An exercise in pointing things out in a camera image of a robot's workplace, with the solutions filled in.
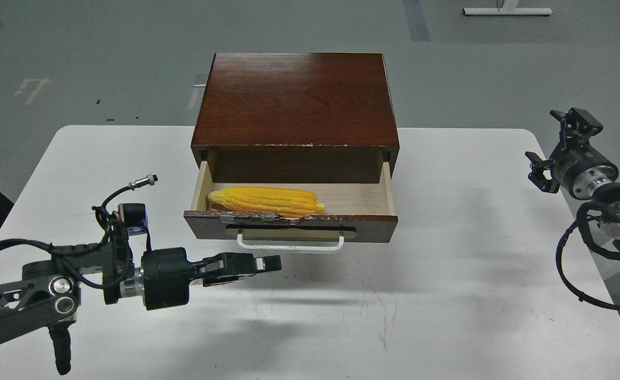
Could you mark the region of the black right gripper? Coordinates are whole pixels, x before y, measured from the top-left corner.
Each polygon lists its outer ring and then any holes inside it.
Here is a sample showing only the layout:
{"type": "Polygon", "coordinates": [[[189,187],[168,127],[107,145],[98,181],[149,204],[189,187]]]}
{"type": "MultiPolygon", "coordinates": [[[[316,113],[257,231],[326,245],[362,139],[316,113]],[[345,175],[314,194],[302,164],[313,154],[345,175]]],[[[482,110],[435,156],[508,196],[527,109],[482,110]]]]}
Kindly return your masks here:
{"type": "Polygon", "coordinates": [[[550,110],[549,115],[560,123],[559,143],[546,160],[534,152],[525,152],[531,162],[528,179],[544,193],[557,193],[561,186],[576,200],[590,200],[596,190],[615,182],[619,175],[615,164],[587,145],[604,125],[580,108],[566,112],[550,110]],[[546,171],[553,178],[547,178],[546,171]]]}

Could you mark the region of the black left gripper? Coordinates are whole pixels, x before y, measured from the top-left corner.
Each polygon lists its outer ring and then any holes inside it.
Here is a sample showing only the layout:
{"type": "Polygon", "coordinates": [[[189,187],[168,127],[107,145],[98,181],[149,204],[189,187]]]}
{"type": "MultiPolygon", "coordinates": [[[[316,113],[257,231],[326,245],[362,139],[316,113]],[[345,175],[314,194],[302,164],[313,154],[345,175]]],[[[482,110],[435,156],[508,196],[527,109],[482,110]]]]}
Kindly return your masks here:
{"type": "Polygon", "coordinates": [[[255,257],[251,253],[222,252],[190,262],[184,248],[149,250],[141,257],[143,302],[146,310],[189,303],[190,283],[199,278],[203,287],[233,283],[254,275],[282,269],[280,255],[255,257]]]}

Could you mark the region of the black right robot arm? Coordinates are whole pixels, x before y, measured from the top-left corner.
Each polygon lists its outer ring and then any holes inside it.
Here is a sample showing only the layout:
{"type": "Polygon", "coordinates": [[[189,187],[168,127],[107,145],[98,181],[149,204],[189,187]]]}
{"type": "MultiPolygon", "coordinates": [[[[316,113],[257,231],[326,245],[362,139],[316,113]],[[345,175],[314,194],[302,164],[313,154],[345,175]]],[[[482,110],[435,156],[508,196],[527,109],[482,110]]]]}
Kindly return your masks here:
{"type": "Polygon", "coordinates": [[[590,144],[590,138],[604,127],[589,111],[580,108],[549,113],[560,125],[558,144],[547,159],[526,152],[531,168],[528,179],[544,193],[557,193],[563,188],[581,201],[575,220],[557,243],[556,269],[563,284],[579,301],[620,312],[620,305],[594,298],[573,286],[562,266],[563,251],[573,231],[578,231],[592,253],[620,262],[619,170],[590,144]]]}

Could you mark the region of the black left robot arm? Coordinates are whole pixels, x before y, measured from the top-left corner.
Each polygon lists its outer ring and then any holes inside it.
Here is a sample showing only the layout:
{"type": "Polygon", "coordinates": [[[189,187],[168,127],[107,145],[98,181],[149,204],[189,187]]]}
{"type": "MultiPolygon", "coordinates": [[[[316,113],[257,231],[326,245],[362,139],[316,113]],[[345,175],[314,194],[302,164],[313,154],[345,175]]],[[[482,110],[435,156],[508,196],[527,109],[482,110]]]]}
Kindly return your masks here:
{"type": "Polygon", "coordinates": [[[56,246],[36,240],[0,240],[0,252],[27,245],[50,255],[48,260],[23,265],[20,281],[0,284],[0,345],[46,327],[56,369],[65,375],[71,370],[68,329],[81,304],[82,285],[101,290],[108,305],[141,296],[147,310],[157,310],[186,305],[189,286],[196,280],[210,287],[281,270],[278,255],[223,252],[191,262],[184,248],[153,250],[150,239],[135,267],[129,238],[150,235],[145,205],[120,204],[114,212],[107,205],[122,193],[154,185],[157,180],[156,175],[135,180],[92,208],[104,232],[97,243],[56,246]]]}

